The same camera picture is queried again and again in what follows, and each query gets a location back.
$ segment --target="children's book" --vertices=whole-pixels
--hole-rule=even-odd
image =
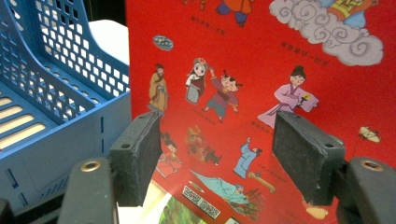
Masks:
[[[133,117],[163,115],[153,180],[206,223],[337,223],[274,155],[276,113],[396,167],[391,4],[126,1]]]

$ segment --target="cartoon illustration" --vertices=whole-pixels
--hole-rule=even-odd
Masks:
[[[329,211],[327,211],[325,208],[307,203],[304,198],[302,203],[305,211],[317,220],[323,220],[327,215],[329,215]]]
[[[262,149],[259,149],[257,147],[250,150],[248,148],[249,144],[250,144],[250,138],[248,138],[247,142],[241,146],[242,156],[241,158],[239,158],[235,168],[233,168],[233,171],[244,179],[247,176],[249,165],[253,162],[253,160],[256,157],[260,156],[260,153],[262,153]]]
[[[149,82],[149,90],[148,96],[150,98],[148,108],[151,110],[159,110],[160,112],[164,112],[168,107],[168,91],[166,89],[166,82],[163,78],[164,76],[164,67],[162,64],[155,64],[156,70],[152,75],[151,80]]]
[[[337,17],[339,21],[351,27],[364,27],[366,19],[364,11],[377,6],[379,0],[319,0],[323,7],[327,7],[328,12]]]
[[[271,193],[274,193],[274,192],[275,192],[276,189],[275,189],[274,185],[272,185],[272,184],[268,183],[267,181],[263,180],[263,179],[261,178],[262,174],[261,174],[260,172],[256,172],[256,173],[254,173],[254,174],[253,174],[253,172],[249,172],[247,176],[248,176],[249,178],[253,178],[253,179],[259,181],[259,183],[261,183],[261,184],[263,184],[265,187],[267,187],[267,188],[270,190]]]
[[[369,127],[364,126],[359,129],[359,135],[363,139],[368,139],[369,141],[379,143],[381,138],[378,136],[378,131],[371,131]]]
[[[250,220],[257,221],[265,204],[264,196],[259,189],[249,190],[246,194],[249,203],[229,203],[236,212],[248,217]]]
[[[205,224],[183,203],[179,202],[175,197],[171,197],[163,208],[158,224],[185,223],[186,220],[194,224]]]
[[[254,0],[223,0],[216,8],[216,12],[220,15],[226,15],[233,11],[235,20],[240,27],[245,26],[248,14],[251,12],[251,4]]]
[[[198,177],[210,190],[219,195],[228,203],[249,203],[248,198],[244,195],[244,187],[233,185],[218,177],[206,177],[191,171]]]
[[[207,71],[207,62],[203,58],[194,60],[193,68],[187,75],[186,81],[186,100],[194,105],[197,104],[198,98],[204,94],[205,91],[205,74]]]
[[[189,2],[193,2],[194,0],[181,0],[181,3],[183,5],[187,5]],[[200,5],[199,5],[199,9],[201,10],[205,10],[205,6],[206,6],[206,0],[200,0]]]
[[[212,161],[216,165],[219,165],[221,156],[216,156],[215,150],[207,144],[198,126],[195,126],[194,129],[188,129],[188,135],[185,141],[189,155],[193,156],[196,160],[202,162]]]
[[[233,112],[238,113],[237,107],[239,104],[235,92],[239,90],[238,87],[241,87],[242,84],[237,83],[235,78],[227,76],[225,70],[221,80],[216,77],[213,68],[210,68],[210,73],[212,75],[210,81],[218,92],[207,102],[206,108],[204,108],[203,111],[207,112],[210,108],[214,108],[216,114],[219,116],[219,121],[222,122],[225,117],[227,105],[231,105],[233,107]]]
[[[157,48],[166,51],[169,51],[174,47],[173,41],[164,35],[155,35],[152,37],[152,42]]]
[[[300,107],[306,112],[318,104],[318,99],[311,93],[301,89],[306,76],[304,68],[297,65],[290,75],[290,83],[281,86],[276,92],[275,97],[279,104],[258,116],[258,119],[274,128],[276,121],[276,111],[283,110],[294,113],[296,107]]]
[[[363,13],[378,0],[274,0],[273,16],[346,65],[373,65],[384,56],[382,41],[364,28]]]
[[[201,191],[202,193],[205,193],[203,189],[201,189],[201,187],[199,187],[199,185],[195,184],[192,181],[189,181],[189,183],[195,188],[198,189],[199,191]]]
[[[181,168],[181,161],[177,157],[177,146],[169,136],[169,133],[161,133],[161,139],[164,141],[169,152],[161,155],[155,168],[163,177],[167,177],[177,172]]]

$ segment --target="blue plastic rib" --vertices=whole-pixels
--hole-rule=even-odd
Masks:
[[[13,210],[63,189],[71,168],[104,156],[131,122],[128,65],[95,43],[81,0],[0,0],[0,198]],[[22,116],[32,119],[12,129]]]

